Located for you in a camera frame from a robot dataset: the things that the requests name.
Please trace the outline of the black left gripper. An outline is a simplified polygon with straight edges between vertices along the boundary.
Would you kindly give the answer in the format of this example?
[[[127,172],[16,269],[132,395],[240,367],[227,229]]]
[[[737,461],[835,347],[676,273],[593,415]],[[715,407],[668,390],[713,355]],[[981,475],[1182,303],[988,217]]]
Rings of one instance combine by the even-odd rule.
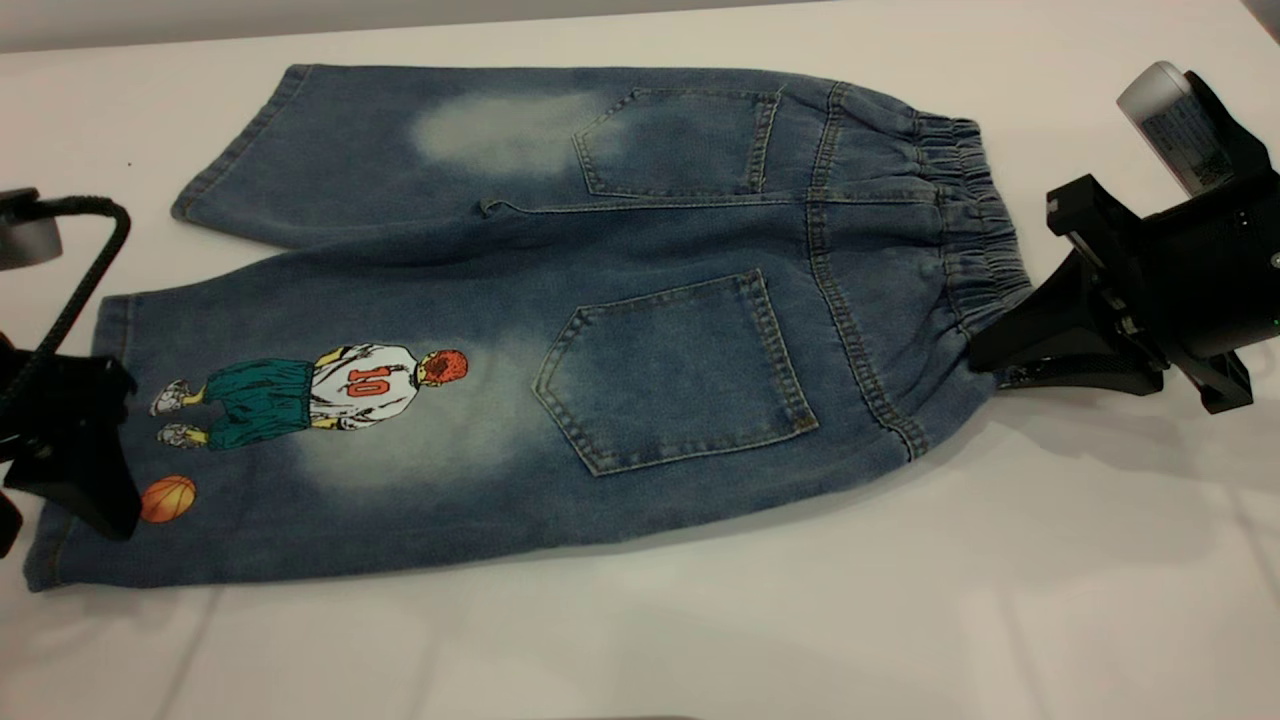
[[[12,464],[5,487],[56,505],[110,541],[128,541],[141,515],[141,498],[125,465],[119,429],[136,382],[109,356],[54,355],[19,383],[35,352],[4,336],[3,461]],[[0,559],[13,550],[23,515],[0,493]]]

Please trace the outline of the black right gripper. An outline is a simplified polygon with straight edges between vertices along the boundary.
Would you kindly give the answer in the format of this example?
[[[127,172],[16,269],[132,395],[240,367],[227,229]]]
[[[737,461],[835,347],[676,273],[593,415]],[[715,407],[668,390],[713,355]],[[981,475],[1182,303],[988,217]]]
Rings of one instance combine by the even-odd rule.
[[[1238,352],[1277,337],[1275,170],[1149,217],[1084,176],[1048,193],[1047,224],[1074,251],[972,338],[973,370],[1004,372],[1001,389],[1153,395],[1175,366],[1208,413],[1252,404]]]

